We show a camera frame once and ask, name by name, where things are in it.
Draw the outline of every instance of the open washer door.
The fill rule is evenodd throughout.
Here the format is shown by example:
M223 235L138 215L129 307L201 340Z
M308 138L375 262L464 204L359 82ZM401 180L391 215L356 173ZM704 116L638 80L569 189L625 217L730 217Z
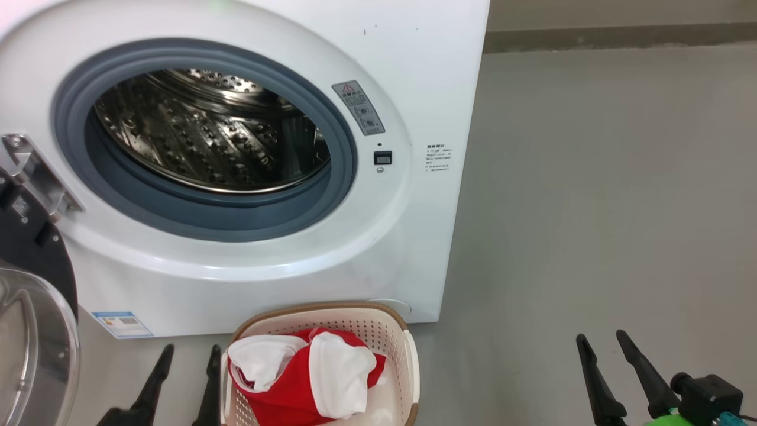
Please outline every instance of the open washer door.
M26 162L29 176L13 158L0 151L0 424L63 425L79 375L76 287L47 203L20 185L46 170Z

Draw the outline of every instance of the gray floor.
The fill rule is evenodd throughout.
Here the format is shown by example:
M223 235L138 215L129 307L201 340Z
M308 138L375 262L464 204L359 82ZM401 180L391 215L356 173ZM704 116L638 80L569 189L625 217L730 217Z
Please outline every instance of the gray floor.
M579 332L643 424L621 327L664 377L717 373L757 413L755 75L749 46L484 57L442 319L412 329L418 425L591 424ZM191 424L228 340L81 334L72 426L128 406L169 341L155 424Z

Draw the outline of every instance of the basket handle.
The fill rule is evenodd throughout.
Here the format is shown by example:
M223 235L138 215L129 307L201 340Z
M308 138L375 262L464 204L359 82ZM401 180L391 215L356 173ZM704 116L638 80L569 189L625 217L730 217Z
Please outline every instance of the basket handle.
M219 389L219 402L221 406L218 411L221 414L221 424L226 425L226 417L229 416L232 408L231 400L229 399L231 382L229 381L229 354L227 351L223 351L223 354L221 355L220 370L221 380L219 382L221 383L221 388Z
M421 397L421 368L418 362L416 341L413 339L410 330L405 330L405 345L407 346L407 353L410 354L410 362L412 362L411 365L413 367L413 403L417 404Z

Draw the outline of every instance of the plastic laundry basket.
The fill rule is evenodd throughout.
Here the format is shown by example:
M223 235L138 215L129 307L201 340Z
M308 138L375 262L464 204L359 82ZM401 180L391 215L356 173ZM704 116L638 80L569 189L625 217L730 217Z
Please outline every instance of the plastic laundry basket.
M256 334L289 334L313 327L355 333L368 347L385 355L386 366L368 392L364 414L329 423L334 426L410 426L415 423L420 397L418 353L407 324L394 310L371 302L319 303L296 306L253 317L235 333L232 342ZM245 397L232 386L227 358L221 362L221 423L253 426L255 415Z

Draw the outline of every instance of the red and white clothing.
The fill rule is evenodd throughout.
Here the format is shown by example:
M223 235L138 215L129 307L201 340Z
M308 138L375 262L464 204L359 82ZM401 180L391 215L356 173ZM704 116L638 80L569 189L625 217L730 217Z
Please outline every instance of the red and white clothing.
M318 327L229 347L229 371L261 426L312 426L366 411L386 358L355 334Z

